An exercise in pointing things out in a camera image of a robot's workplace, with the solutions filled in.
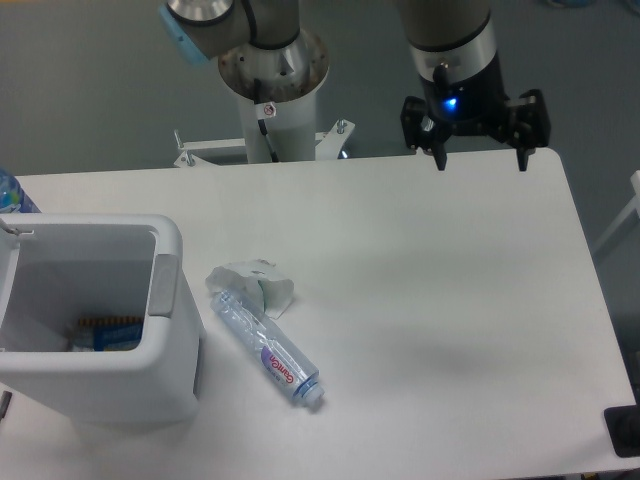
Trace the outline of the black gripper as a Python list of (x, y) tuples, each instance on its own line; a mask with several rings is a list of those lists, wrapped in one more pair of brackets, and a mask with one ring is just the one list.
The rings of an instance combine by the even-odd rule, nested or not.
[(509, 99), (495, 51), (459, 54), (417, 53), (424, 100), (405, 98), (400, 122), (406, 146), (430, 152), (439, 171), (447, 164), (445, 143), (452, 136), (488, 136), (516, 151), (518, 169), (549, 145), (551, 120), (543, 92), (531, 89)]

